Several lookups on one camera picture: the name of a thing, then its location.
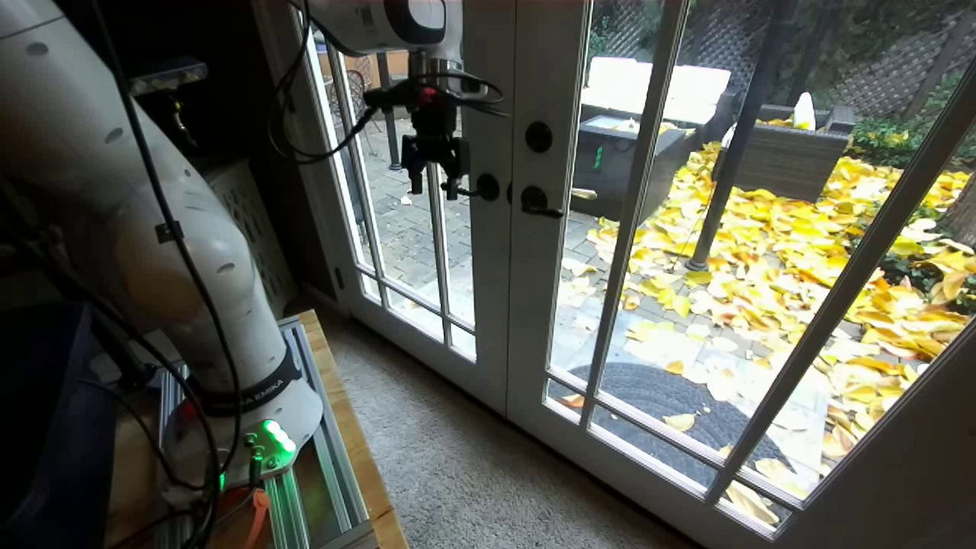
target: cable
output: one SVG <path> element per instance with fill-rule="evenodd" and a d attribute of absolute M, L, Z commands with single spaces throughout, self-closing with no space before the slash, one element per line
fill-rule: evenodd
<path fill-rule="evenodd" d="M 107 305 L 96 289 L 90 289 L 81 280 L 76 280 L 67 268 L 59 266 L 59 260 L 52 254 L 46 254 L 44 248 L 34 251 L 18 229 L 31 230 L 31 223 L 21 215 L 21 210 L 6 197 L 6 192 L 0 192 L 0 230 L 9 237 L 9 244 L 34 260 L 50 276 L 52 283 L 67 292 L 67 296 L 80 296 L 81 302 L 90 302 L 98 313 L 104 313 L 110 324 L 117 324 L 127 338 L 134 338 L 167 376 L 173 376 L 173 380 L 179 383 L 182 397 L 190 400 L 190 404 L 195 409 L 195 417 L 202 420 L 204 439 L 208 439 L 208 458 L 210 458 L 210 498 L 208 498 L 208 510 L 218 510 L 218 498 L 221 498 L 221 454 L 218 454 L 218 439 L 210 431 L 210 420 L 197 401 L 197 397 L 193 394 L 193 387 L 185 383 L 182 372 L 167 364 L 167 356 L 149 341 L 143 338 L 114 305 Z M 195 522 L 195 534 L 193 538 L 204 538 L 208 522 Z"/>
<path fill-rule="evenodd" d="M 90 0 L 91 6 L 91 16 L 96 16 L 96 24 L 98 24 L 98 32 L 107 45 L 107 53 L 110 53 L 110 67 L 114 67 L 114 79 L 117 79 L 117 87 L 118 87 L 118 100 L 125 106 L 125 114 L 127 114 L 127 125 L 132 125 L 132 133 L 134 133 L 134 144 L 141 148 L 141 158 L 143 158 L 143 168 L 147 168 L 147 176 L 149 176 L 149 185 L 153 185 L 153 196 L 155 196 L 155 203 L 158 203 L 158 213 L 172 230 L 172 240 L 176 244 L 179 251 L 179 260 L 193 276 L 193 287 L 197 289 L 210 320 L 214 320 L 214 330 L 218 330 L 218 338 L 221 338 L 221 351 L 229 364 L 229 372 L 231 372 L 231 389 L 236 389 L 236 433 L 231 433 L 231 447 L 225 451 L 225 460 L 221 464 L 221 473 L 225 473 L 236 460 L 236 451 L 239 451 L 239 441 L 241 441 L 241 379 L 239 379 L 239 364 L 236 364 L 236 352 L 229 348 L 229 338 L 225 338 L 225 330 L 222 330 L 222 320 L 218 313 L 218 305 L 214 305 L 214 296 L 202 276 L 202 272 L 195 268 L 193 256 L 190 256 L 190 248 L 182 240 L 182 230 L 179 230 L 179 223 L 173 219 L 173 210 L 161 192 L 161 181 L 158 181 L 158 169 L 155 169 L 155 160 L 153 160 L 153 151 L 149 151 L 149 144 L 147 144 L 147 133 L 143 133 L 143 125 L 136 122 L 136 108 L 134 108 L 134 97 L 127 93 L 127 84 L 125 84 L 125 69 L 122 69 L 122 60 L 118 60 L 118 50 L 117 50 L 117 42 L 114 42 L 114 32 L 104 22 L 104 11 L 100 11 L 100 4 L 98 0 Z"/>
<path fill-rule="evenodd" d="M 299 79 L 301 60 L 309 53 L 311 24 L 316 24 L 309 0 L 301 6 L 293 4 L 293 8 L 301 11 L 301 39 L 299 39 L 299 47 L 295 47 L 290 67 L 275 81 L 275 108 L 270 118 L 270 144 L 277 154 L 283 154 L 293 165 L 316 165 L 316 160 L 328 160 L 335 151 L 341 151 L 368 125 L 368 118 L 379 112 L 379 106 L 365 106 L 363 114 L 355 122 L 355 128 L 348 128 L 348 133 L 333 148 L 309 151 L 309 148 L 299 148 L 295 144 L 290 144 L 286 128 L 283 128 L 283 108 L 290 106 L 290 87 Z"/>
<path fill-rule="evenodd" d="M 272 500 L 270 500 L 270 494 L 264 494 L 263 488 L 255 488 L 255 492 L 251 494 L 251 500 L 254 500 L 254 522 L 251 522 L 244 549 L 254 549 L 254 546 L 258 541 L 258 536 L 263 536 L 263 530 L 264 530 L 270 506 L 272 506 Z"/>
<path fill-rule="evenodd" d="M 197 401 L 197 397 L 193 394 L 193 387 L 185 383 L 182 372 L 167 364 L 167 356 L 149 341 L 143 338 L 132 324 L 125 324 L 122 313 L 117 313 L 98 292 L 91 292 L 87 283 L 80 283 L 72 275 L 67 275 L 65 268 L 59 268 L 56 261 L 50 261 L 46 254 L 28 248 L 0 215 L 0 229 L 9 235 L 9 240 L 15 244 L 18 254 L 31 256 L 59 287 L 67 287 L 71 292 L 81 296 L 90 305 L 96 305 L 96 312 L 100 312 L 110 324 L 117 324 L 127 338 L 134 338 L 182 389 L 182 397 L 190 400 L 190 404 L 195 409 L 195 417 L 202 420 L 204 439 L 208 439 L 208 458 L 210 458 L 210 498 L 208 506 L 218 506 L 221 498 L 221 454 L 218 454 L 218 439 L 210 431 L 210 420 Z M 190 538 L 204 538 L 208 534 L 208 522 L 195 525 L 195 534 Z"/>
<path fill-rule="evenodd" d="M 122 409 L 134 417 L 134 424 L 143 431 L 143 435 L 147 435 L 147 441 L 149 441 L 149 447 L 153 447 L 153 454 L 155 454 L 155 460 L 158 460 L 158 467 L 161 467 L 161 473 L 166 473 L 166 477 L 167 477 L 172 486 L 179 486 L 179 488 L 190 488 L 190 492 L 204 492 L 204 486 L 190 486 L 190 480 L 182 480 L 182 477 L 173 473 L 173 467 L 172 467 L 172 460 L 161 454 L 161 447 L 158 447 L 149 424 L 141 417 L 141 412 L 136 412 L 118 389 L 114 389 L 114 387 L 107 387 L 107 383 L 98 383 L 98 380 L 91 380 L 91 379 L 80 379 L 80 383 L 114 397 L 117 404 L 122 404 Z"/>

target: yellow leaves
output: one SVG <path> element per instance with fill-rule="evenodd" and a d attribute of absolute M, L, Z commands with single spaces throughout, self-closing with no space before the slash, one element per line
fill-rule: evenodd
<path fill-rule="evenodd" d="M 755 488 L 732 480 L 726 498 L 732 500 L 732 506 L 743 510 L 758 522 L 777 525 L 773 503 L 766 498 L 761 498 Z"/>
<path fill-rule="evenodd" d="M 655 302 L 676 324 L 669 330 L 682 336 L 702 324 L 715 332 L 736 330 L 749 351 L 758 348 L 758 356 L 749 356 L 758 365 L 782 365 L 845 272 L 856 237 L 864 237 L 875 210 L 891 196 L 900 169 L 838 158 L 813 203 L 777 197 L 766 190 L 732 190 L 708 272 L 686 272 L 682 260 L 695 251 L 715 192 L 712 168 L 718 151 L 718 144 L 691 151 L 676 169 L 669 202 L 637 229 L 623 309 L 636 312 L 641 302 Z M 819 356 L 819 372 L 825 372 L 834 394 L 825 431 L 827 464 L 847 454 L 917 372 L 971 324 L 971 318 L 946 305 L 976 275 L 976 256 L 971 248 L 940 235 L 930 219 L 958 197 L 967 181 L 971 174 L 962 169 L 940 174 L 925 197 L 926 213 L 915 215 L 893 244 L 893 254 L 909 266 L 925 266 L 942 276 L 933 276 L 930 289 L 920 292 L 909 276 L 904 283 L 884 280 L 878 268 L 853 298 L 831 348 Z M 616 223 L 609 219 L 602 219 L 590 230 L 607 266 L 616 235 Z M 669 341 L 669 336 L 660 330 L 664 325 L 636 324 L 629 341 L 650 348 L 669 372 L 702 380 L 718 400 L 728 401 L 739 397 L 732 372 L 718 369 L 702 376 L 695 364 L 663 356 L 660 341 Z M 764 473 L 791 486 L 777 464 L 764 464 Z M 749 494 L 736 498 L 758 506 L 755 515 L 766 515 L 764 500 Z"/>
<path fill-rule="evenodd" d="M 672 364 L 664 365 L 664 372 L 682 376 L 682 359 L 672 359 Z"/>
<path fill-rule="evenodd" d="M 586 404 L 586 397 L 582 394 L 568 394 L 568 397 L 560 397 L 560 401 L 568 404 L 568 409 L 582 409 Z"/>
<path fill-rule="evenodd" d="M 695 413 L 664 413 L 663 420 L 681 433 L 695 426 Z"/>
<path fill-rule="evenodd" d="M 758 460 L 758 473 L 766 475 L 773 486 L 784 488 L 794 498 L 806 498 L 806 488 L 798 486 L 798 477 L 791 473 L 791 467 L 777 458 L 764 458 Z"/>

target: door frame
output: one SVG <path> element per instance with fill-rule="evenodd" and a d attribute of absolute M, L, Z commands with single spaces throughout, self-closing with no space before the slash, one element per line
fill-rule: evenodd
<path fill-rule="evenodd" d="M 573 168 L 576 106 L 582 84 L 582 37 L 592 0 L 514 0 L 504 4 L 517 29 L 517 114 L 514 114 L 514 196 L 543 185 L 557 210 L 568 210 Z M 531 151 L 522 131 L 531 122 L 551 128 L 551 151 Z M 958 534 L 976 536 L 976 400 L 972 387 L 976 325 L 915 380 L 915 387 L 860 439 L 827 475 L 802 510 L 773 536 L 723 500 L 708 506 L 708 488 L 650 460 L 609 435 L 586 433 L 568 412 L 543 404 L 551 318 L 560 268 L 560 223 L 514 210 L 514 305 L 509 305 L 509 417 L 596 473 L 652 515 L 705 546 L 900 546 L 940 541 Z"/>
<path fill-rule="evenodd" d="M 295 16 L 290 4 L 251 0 L 272 76 L 283 72 L 299 47 Z M 286 131 L 301 148 L 331 148 L 328 131 L 331 114 L 320 103 L 316 87 L 316 58 L 305 58 L 301 76 L 293 84 L 293 112 L 286 112 Z M 490 148 L 490 154 L 473 151 L 471 174 L 483 174 L 489 165 L 507 165 L 504 147 L 486 147 L 490 138 L 486 114 L 467 114 L 463 131 L 473 141 L 473 148 Z M 309 210 L 313 215 L 313 230 L 324 248 L 328 261 L 333 266 L 331 280 L 335 287 L 339 312 L 356 318 L 368 330 L 381 332 L 389 341 L 412 352 L 419 364 L 429 365 L 437 376 L 450 379 L 478 401 L 494 412 L 507 409 L 507 251 L 509 251 L 509 206 L 507 202 L 471 202 L 471 229 L 473 229 L 473 287 L 476 287 L 476 364 L 467 364 L 461 352 L 432 341 L 426 332 L 408 325 L 397 313 L 383 312 L 365 298 L 359 283 L 359 268 L 355 261 L 351 219 L 348 219 L 348 192 L 339 154 L 320 165 L 301 165 L 301 190 Z"/>

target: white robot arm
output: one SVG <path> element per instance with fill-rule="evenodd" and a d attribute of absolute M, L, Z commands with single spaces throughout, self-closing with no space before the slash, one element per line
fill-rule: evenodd
<path fill-rule="evenodd" d="M 426 47 L 461 60 L 461 0 L 309 0 L 309 16 L 348 50 Z M 0 4 L 0 174 L 31 185 L 41 210 L 59 213 L 80 272 L 110 302 L 172 336 L 193 372 L 221 451 L 241 431 L 277 420 L 305 445 L 324 401 L 295 376 L 244 235 L 202 174 L 136 108 L 161 192 L 185 251 L 221 312 L 239 387 L 214 320 L 195 289 L 141 158 L 114 72 L 52 0 Z M 204 435 L 173 424 L 173 468 L 208 473 Z"/>

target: door handle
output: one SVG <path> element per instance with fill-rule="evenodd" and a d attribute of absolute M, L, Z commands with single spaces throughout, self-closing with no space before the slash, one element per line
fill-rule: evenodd
<path fill-rule="evenodd" d="M 441 183 L 450 202 L 457 202 L 457 196 L 471 196 L 471 197 L 486 197 L 494 202 L 499 196 L 499 183 L 494 181 L 494 174 L 478 174 L 478 181 L 473 183 L 473 190 L 461 190 L 457 181 Z"/>
<path fill-rule="evenodd" d="M 522 190 L 522 210 L 531 215 L 551 215 L 551 219 L 563 215 L 560 210 L 548 206 L 548 196 L 541 185 Z"/>

